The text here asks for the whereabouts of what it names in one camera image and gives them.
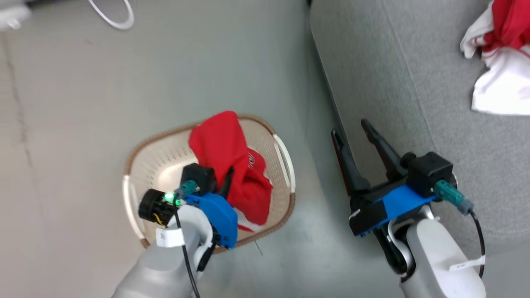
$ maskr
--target gray upholstery fabric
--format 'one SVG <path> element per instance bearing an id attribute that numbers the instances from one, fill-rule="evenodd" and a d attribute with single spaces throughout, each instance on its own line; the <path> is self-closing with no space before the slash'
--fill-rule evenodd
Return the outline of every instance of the gray upholstery fabric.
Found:
<path id="1" fill-rule="evenodd" d="M 315 1 L 311 30 L 360 171 L 372 184 L 385 179 L 361 118 L 401 154 L 436 151 L 452 161 L 491 254 L 530 239 L 530 118 L 471 111 L 473 85 L 486 69 L 458 47 L 486 4 Z M 435 212 L 467 255 L 478 257 L 472 221 L 446 203 Z"/>

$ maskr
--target gray floor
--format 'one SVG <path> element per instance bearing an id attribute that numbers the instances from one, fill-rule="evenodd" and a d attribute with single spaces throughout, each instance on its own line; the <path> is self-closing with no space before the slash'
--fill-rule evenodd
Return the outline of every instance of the gray floor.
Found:
<path id="1" fill-rule="evenodd" d="M 40 7 L 21 30 L 1 36 L 0 296 L 109 297 L 142 252 L 121 201 L 129 151 L 152 134 L 233 109 L 264 118 L 283 138 L 297 203 L 281 230 L 258 240 L 260 249 L 214 256 L 202 296 L 402 297 L 375 240 L 354 239 L 346 222 L 305 0 L 133 6 L 137 23 L 128 32 L 71 0 Z M 486 278 L 510 272 L 502 258 Z M 496 283 L 491 297 L 521 284 Z"/>

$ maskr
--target laundry basket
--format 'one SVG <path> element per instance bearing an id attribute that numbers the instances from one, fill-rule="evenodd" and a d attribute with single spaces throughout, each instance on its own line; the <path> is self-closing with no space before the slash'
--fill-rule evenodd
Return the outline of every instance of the laundry basket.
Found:
<path id="1" fill-rule="evenodd" d="M 295 174 L 284 143 L 264 120 L 239 115 L 247 146 L 267 162 L 265 176 L 272 183 L 269 217 L 258 232 L 238 231 L 237 246 L 252 242 L 281 228 L 295 205 Z M 140 143 L 131 152 L 123 176 L 123 200 L 132 229 L 147 248 L 155 241 L 155 223 L 138 217 L 138 204 L 149 188 L 174 191 L 180 185 L 184 166 L 197 162 L 188 139 L 195 123 L 161 133 Z M 216 248 L 215 252 L 224 251 Z"/>

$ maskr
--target gray sofa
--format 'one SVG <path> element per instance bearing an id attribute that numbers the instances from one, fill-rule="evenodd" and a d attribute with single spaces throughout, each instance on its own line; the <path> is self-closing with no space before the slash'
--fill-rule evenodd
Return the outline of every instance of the gray sofa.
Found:
<path id="1" fill-rule="evenodd" d="M 455 164 L 475 203 L 489 255 L 530 240 L 530 118 L 471 111 L 486 68 L 459 44 L 489 0 L 314 0 L 311 31 L 357 165 L 374 184 L 384 167 L 359 124 L 368 118 L 403 154 Z M 475 226 L 448 204 L 439 215 L 469 257 Z"/>

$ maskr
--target red garment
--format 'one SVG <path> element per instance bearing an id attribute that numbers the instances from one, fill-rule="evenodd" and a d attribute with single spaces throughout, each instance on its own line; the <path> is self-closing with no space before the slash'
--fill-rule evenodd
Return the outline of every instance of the red garment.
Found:
<path id="1" fill-rule="evenodd" d="M 237 114 L 225 111 L 196 126 L 189 145 L 199 165 L 214 169 L 219 187 L 234 167 L 227 201 L 251 223 L 264 225 L 269 216 L 272 185 L 263 175 L 265 159 L 246 146 Z"/>
<path id="2" fill-rule="evenodd" d="M 493 31 L 484 35 L 484 52 L 530 44 L 530 0 L 494 0 Z"/>

